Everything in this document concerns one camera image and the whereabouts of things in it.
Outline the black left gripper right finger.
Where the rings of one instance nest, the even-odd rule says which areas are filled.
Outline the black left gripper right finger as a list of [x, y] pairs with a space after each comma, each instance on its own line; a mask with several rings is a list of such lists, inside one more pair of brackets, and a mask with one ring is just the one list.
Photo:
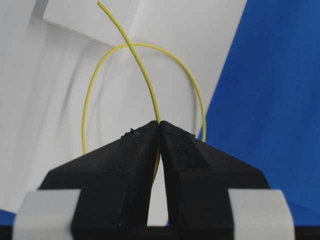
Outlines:
[[182, 240], [293, 240], [293, 217], [263, 172], [167, 122], [160, 125], [170, 226]]

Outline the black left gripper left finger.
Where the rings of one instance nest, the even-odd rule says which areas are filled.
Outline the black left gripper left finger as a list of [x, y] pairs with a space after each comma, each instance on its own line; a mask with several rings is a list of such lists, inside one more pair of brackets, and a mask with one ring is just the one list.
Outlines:
[[120, 240], [148, 222], [159, 124], [50, 170], [15, 217], [14, 240]]

